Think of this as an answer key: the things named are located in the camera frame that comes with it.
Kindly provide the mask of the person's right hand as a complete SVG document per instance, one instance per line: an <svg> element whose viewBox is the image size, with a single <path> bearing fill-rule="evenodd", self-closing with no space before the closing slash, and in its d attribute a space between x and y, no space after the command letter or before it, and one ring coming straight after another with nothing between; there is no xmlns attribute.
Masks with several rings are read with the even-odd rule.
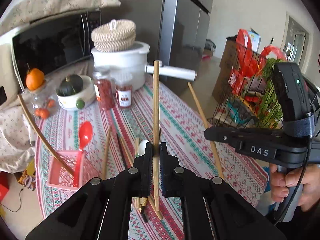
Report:
<svg viewBox="0 0 320 240"><path fill-rule="evenodd" d="M277 165L270 164L270 187L273 201L281 203L289 195L289 188L298 184L302 169L295 169L287 175L278 172ZM308 165L300 183L303 191L298 202L303 212L309 211L319 202L319 167Z"/></svg>

